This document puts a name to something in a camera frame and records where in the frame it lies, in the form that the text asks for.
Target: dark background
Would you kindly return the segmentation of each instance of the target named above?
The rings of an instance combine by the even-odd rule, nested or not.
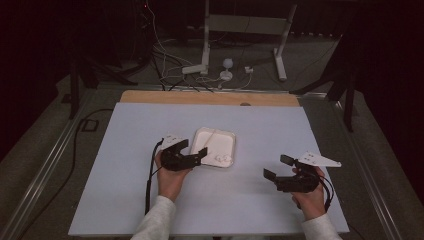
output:
[[[211,2],[211,12],[228,14],[237,3]],[[134,27],[148,31],[151,18],[144,22],[147,25],[141,22],[135,26],[135,3],[144,1],[1,3],[0,159],[57,96],[55,84],[69,74],[69,46],[76,46],[103,64],[119,66],[122,59],[145,57],[149,35],[135,35]],[[182,42],[189,36],[187,25],[202,25],[203,1],[152,0],[150,4],[157,13],[157,23]],[[276,0],[244,4],[247,6],[236,5],[237,14],[252,15],[251,9],[255,9],[255,15],[278,17],[288,11],[287,4]],[[422,10],[420,1],[303,3],[296,12],[292,33],[335,38],[343,34],[325,71],[334,71],[346,63],[357,67],[357,90],[364,93],[423,202]],[[140,12],[148,16],[146,9]],[[132,56],[134,40],[139,50],[136,56]]]

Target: hand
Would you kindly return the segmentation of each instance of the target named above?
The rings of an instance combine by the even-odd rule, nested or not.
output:
[[[315,167],[319,176],[324,177],[324,173],[319,167]],[[293,201],[302,209],[305,221],[320,217],[325,214],[324,190],[320,184],[314,191],[309,193],[292,192]]]
[[[175,172],[167,170],[166,168],[161,168],[161,154],[162,151],[160,151],[155,157],[155,163],[159,169],[157,172],[159,195],[169,198],[171,201],[175,202],[180,194],[185,176],[193,169],[185,169]]]

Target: white plate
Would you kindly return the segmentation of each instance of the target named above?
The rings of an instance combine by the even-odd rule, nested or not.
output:
[[[202,158],[202,164],[229,167],[234,163],[235,143],[236,136],[232,132],[202,127],[196,131],[191,154],[207,147],[208,155]]]

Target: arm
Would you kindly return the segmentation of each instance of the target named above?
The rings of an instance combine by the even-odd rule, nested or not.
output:
[[[185,176],[191,169],[178,172],[169,171],[160,166],[159,152],[155,157],[155,163],[158,167],[158,185],[159,196],[153,208],[147,213],[143,221],[138,226],[132,240],[167,240],[174,218],[176,207],[175,200],[180,194]]]
[[[318,175],[324,177],[320,168],[315,167]],[[302,223],[303,231],[308,240],[341,239],[337,234],[330,218],[324,209],[324,191],[321,183],[309,193],[292,192],[293,201],[300,206],[305,222]]]

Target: white sleeve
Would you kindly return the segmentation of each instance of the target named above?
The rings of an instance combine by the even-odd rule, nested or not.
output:
[[[176,207],[168,198],[157,196],[156,203],[146,214],[131,240],[168,240]]]
[[[302,228],[307,240],[342,239],[327,214],[302,223]]]

